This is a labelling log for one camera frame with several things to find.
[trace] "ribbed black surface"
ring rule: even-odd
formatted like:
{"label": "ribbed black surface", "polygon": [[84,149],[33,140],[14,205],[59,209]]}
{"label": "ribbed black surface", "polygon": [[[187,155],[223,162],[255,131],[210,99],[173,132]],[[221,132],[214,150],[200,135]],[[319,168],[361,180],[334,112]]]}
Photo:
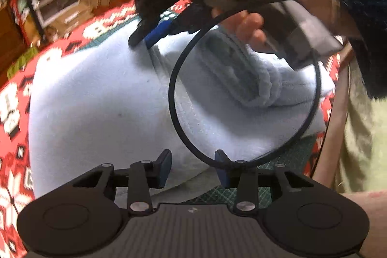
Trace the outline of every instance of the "ribbed black surface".
{"label": "ribbed black surface", "polygon": [[[83,257],[297,258],[298,256],[287,253],[274,244],[254,219],[237,217],[230,213],[226,205],[161,205],[153,215],[131,219],[121,235],[111,244]],[[43,257],[30,252],[26,258]]]}

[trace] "metal screw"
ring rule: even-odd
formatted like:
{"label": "metal screw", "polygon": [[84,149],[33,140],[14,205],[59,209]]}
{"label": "metal screw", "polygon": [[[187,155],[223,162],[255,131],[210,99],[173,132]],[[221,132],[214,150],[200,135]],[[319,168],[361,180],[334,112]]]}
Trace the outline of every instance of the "metal screw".
{"label": "metal screw", "polygon": [[149,204],[143,201],[136,201],[130,205],[130,209],[136,212],[144,212],[149,209]]}
{"label": "metal screw", "polygon": [[237,209],[241,211],[251,211],[255,209],[255,204],[250,201],[241,201],[237,203]]}
{"label": "metal screw", "polygon": [[190,213],[195,213],[197,211],[198,211],[198,209],[195,208],[195,207],[192,207],[191,209],[188,209],[188,212],[190,212]]}

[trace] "blue knit fabric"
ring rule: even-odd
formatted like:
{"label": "blue knit fabric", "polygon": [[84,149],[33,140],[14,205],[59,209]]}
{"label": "blue knit fabric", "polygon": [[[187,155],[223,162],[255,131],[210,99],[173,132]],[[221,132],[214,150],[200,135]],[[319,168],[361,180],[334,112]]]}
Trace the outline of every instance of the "blue knit fabric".
{"label": "blue knit fabric", "polygon": [[340,0],[363,41],[350,39],[370,97],[387,96],[387,0]]}

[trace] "finger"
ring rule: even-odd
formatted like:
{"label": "finger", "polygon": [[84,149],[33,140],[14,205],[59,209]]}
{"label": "finger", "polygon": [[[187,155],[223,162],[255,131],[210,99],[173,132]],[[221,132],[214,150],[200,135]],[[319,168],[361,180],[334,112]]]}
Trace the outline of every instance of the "finger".
{"label": "finger", "polygon": [[266,42],[266,34],[259,29],[253,32],[250,40],[248,41],[248,44],[256,52],[265,53],[268,51],[268,49],[265,48],[265,45],[264,45],[265,42]]}
{"label": "finger", "polygon": [[218,8],[213,8],[211,10],[211,15],[213,18],[215,18],[216,16],[219,16],[221,13],[222,13],[222,11]]}
{"label": "finger", "polygon": [[235,33],[238,26],[243,22],[243,20],[248,16],[248,12],[246,10],[237,13],[225,20],[223,20],[220,24],[227,29],[229,32]]}
{"label": "finger", "polygon": [[235,35],[243,43],[248,43],[253,33],[257,29],[261,29],[264,23],[263,17],[258,13],[249,14],[241,24],[237,27]]}

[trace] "leg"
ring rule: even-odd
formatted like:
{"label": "leg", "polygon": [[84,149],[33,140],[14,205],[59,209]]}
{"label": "leg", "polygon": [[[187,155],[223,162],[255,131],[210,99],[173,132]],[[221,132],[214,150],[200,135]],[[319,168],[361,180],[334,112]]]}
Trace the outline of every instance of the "leg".
{"label": "leg", "polygon": [[383,258],[387,253],[387,190],[355,192],[343,196],[356,202],[370,219],[370,231],[360,253],[365,258]]}

